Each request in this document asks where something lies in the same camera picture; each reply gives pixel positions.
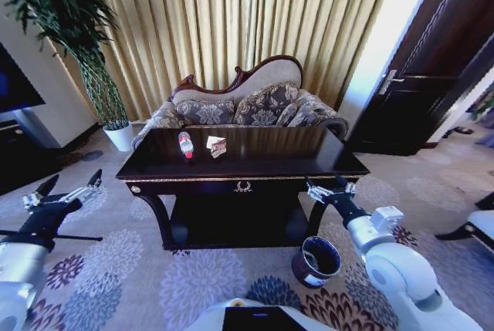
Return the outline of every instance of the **beige curtain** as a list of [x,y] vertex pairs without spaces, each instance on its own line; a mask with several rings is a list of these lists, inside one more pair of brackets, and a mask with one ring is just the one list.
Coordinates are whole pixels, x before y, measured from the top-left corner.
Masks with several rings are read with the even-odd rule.
[[303,87],[337,106],[380,2],[106,1],[119,29],[108,29],[113,41],[103,51],[132,120],[148,118],[189,74],[218,90],[234,79],[235,66],[251,69],[277,54],[295,56]]

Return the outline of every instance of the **floral patterned carpet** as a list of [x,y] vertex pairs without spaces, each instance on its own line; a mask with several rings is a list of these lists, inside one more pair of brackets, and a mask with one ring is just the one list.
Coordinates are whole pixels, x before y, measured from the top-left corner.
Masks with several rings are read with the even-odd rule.
[[[463,224],[474,202],[494,190],[494,150],[475,145],[483,135],[452,134],[434,150],[413,157],[360,154],[371,175],[357,185],[367,210],[394,204],[405,213],[396,239],[423,254],[452,301],[485,329],[494,325],[494,260],[474,240],[438,241],[434,233]],[[291,270],[295,248],[164,252],[151,210],[116,181],[127,154],[96,132],[67,155],[55,192],[85,183],[103,168],[99,197],[69,216],[67,235],[102,235],[102,242],[58,240],[48,257],[45,291],[34,330],[181,330],[202,311],[236,296],[292,306],[336,329],[396,329],[386,299],[369,283],[341,218],[328,209],[320,235],[340,251],[343,267],[323,289],[301,286]],[[26,219],[20,197],[32,184],[0,197],[2,228]],[[299,196],[309,214],[313,202]],[[174,203],[164,197],[167,209]]]

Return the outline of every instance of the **table drawer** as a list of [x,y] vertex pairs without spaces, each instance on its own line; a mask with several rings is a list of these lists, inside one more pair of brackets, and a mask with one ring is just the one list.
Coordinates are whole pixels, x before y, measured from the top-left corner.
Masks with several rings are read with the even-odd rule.
[[[355,182],[358,178],[348,177]],[[318,178],[313,180],[318,186],[325,188],[339,187],[334,178]],[[267,194],[297,193],[306,191],[306,183],[299,178],[285,179],[228,179],[223,181],[139,181],[127,182],[133,194]]]

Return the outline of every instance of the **table leg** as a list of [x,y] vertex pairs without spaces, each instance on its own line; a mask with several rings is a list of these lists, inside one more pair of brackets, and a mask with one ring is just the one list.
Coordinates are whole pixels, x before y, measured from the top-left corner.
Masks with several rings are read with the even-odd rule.
[[316,201],[312,211],[310,212],[309,227],[307,228],[307,236],[317,236],[321,219],[326,211],[327,204]]
[[154,216],[157,220],[157,225],[160,228],[161,240],[163,241],[163,248],[167,248],[169,245],[175,245],[175,240],[171,234],[170,218],[168,217],[167,209],[163,204],[163,201],[157,195],[138,195],[153,209]]

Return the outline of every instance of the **throw pillow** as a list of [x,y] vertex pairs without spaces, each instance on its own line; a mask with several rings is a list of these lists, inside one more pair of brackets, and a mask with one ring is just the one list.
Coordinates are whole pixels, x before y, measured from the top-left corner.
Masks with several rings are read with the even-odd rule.
[[233,98],[218,102],[189,99],[177,103],[177,112],[184,117],[185,125],[230,124],[234,111]]
[[290,105],[285,107],[281,115],[279,115],[278,121],[276,121],[276,126],[286,127],[290,123],[290,121],[292,121],[298,109],[299,107],[296,103],[291,103]]
[[297,98],[296,103],[300,108],[295,117],[288,124],[288,127],[309,127],[311,125],[318,125],[324,120],[337,116],[335,110],[312,94]]
[[275,125],[284,109],[298,95],[299,87],[292,82],[265,86],[240,101],[233,123],[258,127]]

